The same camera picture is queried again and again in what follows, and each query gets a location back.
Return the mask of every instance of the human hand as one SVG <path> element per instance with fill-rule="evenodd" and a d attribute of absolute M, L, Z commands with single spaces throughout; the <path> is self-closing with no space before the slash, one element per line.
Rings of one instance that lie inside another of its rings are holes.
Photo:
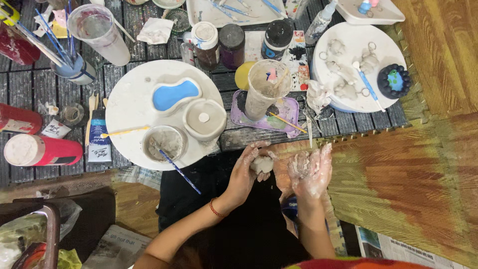
<path fill-rule="evenodd" d="M 329 143 L 311 154 L 304 151 L 289 158 L 287 172 L 298 200 L 310 205 L 320 204 L 316 201 L 325 192 L 332 177 L 331 152 L 332 144 Z"/>
<path fill-rule="evenodd" d="M 270 144 L 269 141 L 251 143 L 244 149 L 236 161 L 229 179 L 228 188 L 221 195 L 221 197 L 224 196 L 224 200 L 227 201 L 231 211 L 246 201 L 257 177 L 256 172 L 250 170 L 250 163 L 259 155 L 260 147 L 269 146 Z"/>

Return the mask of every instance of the white round tray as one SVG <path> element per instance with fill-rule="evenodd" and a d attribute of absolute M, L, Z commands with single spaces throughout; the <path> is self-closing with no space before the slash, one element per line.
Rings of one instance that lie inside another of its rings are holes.
<path fill-rule="evenodd" d="M 224 107 L 219 90 L 201 70 L 174 60 L 157 60 L 137 66 L 124 75 L 109 95 L 106 108 L 106 127 L 109 133 L 159 125 L 180 128 L 187 135 L 185 154 L 174 163 L 183 168 L 205 156 L 199 142 L 190 136 L 183 125 L 182 116 L 186 105 L 178 108 L 169 117 L 159 117 L 152 103 L 153 87 L 158 83 L 175 83 L 184 77 L 195 80 L 203 90 L 203 98 L 213 99 Z M 111 136 L 111 141 L 129 161 L 144 168 L 167 171 L 174 170 L 171 164 L 160 164 L 147 158 L 141 149 L 146 131 Z"/>
<path fill-rule="evenodd" d="M 327 61 L 336 61 L 342 67 L 349 68 L 357 80 L 355 84 L 357 91 L 364 88 L 365 83 L 363 83 L 357 70 L 353 69 L 352 63 L 362 59 L 362 54 L 369 50 L 369 42 L 374 42 L 375 45 L 377 45 L 377 49 L 374 50 L 374 53 L 377 55 L 379 64 L 375 67 L 374 72 L 366 75 L 366 77 L 372 89 L 377 94 L 377 98 L 382 107 L 388 108 L 393 105 L 398 99 L 388 99 L 383 96 L 377 85 L 377 76 L 382 68 L 391 64 L 399 64 L 403 66 L 405 70 L 407 69 L 402 52 L 394 41 L 386 35 L 386 33 L 371 25 L 351 25 L 347 22 L 342 22 L 330 27 L 322 37 L 320 37 L 315 46 L 312 77 L 316 80 L 320 79 L 325 87 L 332 91 L 336 85 L 343 83 L 343 79 L 339 75 L 330 72 L 326 66 L 326 62 L 320 59 L 319 54 L 328 49 L 328 43 L 333 39 L 340 40 L 345 45 L 346 52 L 340 57 L 332 55 L 329 52 Z M 370 113 L 380 111 L 371 96 L 364 97 L 359 94 L 358 99 L 355 101 L 348 98 L 338 98 L 334 94 L 332 94 L 330 98 L 332 99 L 330 103 L 331 106 L 344 112 Z"/>

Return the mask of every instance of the red container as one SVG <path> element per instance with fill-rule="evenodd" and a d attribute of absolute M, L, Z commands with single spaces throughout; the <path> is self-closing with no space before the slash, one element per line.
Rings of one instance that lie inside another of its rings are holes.
<path fill-rule="evenodd" d="M 40 58 L 40 50 L 21 36 L 15 27 L 0 23 L 0 53 L 27 66 Z"/>
<path fill-rule="evenodd" d="M 41 127 L 40 114 L 0 103 L 0 133 L 32 135 Z"/>
<path fill-rule="evenodd" d="M 6 143 L 3 154 L 15 166 L 72 165 L 83 156 L 76 141 L 18 134 Z"/>

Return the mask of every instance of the spray bottle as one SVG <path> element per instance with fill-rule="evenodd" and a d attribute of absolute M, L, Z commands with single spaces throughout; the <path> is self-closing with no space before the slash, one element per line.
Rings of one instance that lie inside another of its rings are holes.
<path fill-rule="evenodd" d="M 307 29 L 307 32 L 305 33 L 305 42 L 307 44 L 313 45 L 317 40 L 319 40 L 320 36 L 322 36 L 327 28 L 327 25 L 332 21 L 332 14 L 334 14 L 337 3 L 338 0 L 333 0 L 326 6 L 326 8 L 317 14 L 309 29 Z"/>

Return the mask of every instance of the paint tube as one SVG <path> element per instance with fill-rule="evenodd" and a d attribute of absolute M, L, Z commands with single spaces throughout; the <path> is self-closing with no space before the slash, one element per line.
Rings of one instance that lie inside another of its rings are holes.
<path fill-rule="evenodd" d="M 107 134 L 105 111 L 94 110 L 91 117 L 90 141 L 88 146 L 89 163 L 111 162 L 111 140 L 109 137 L 101 138 L 101 134 Z"/>

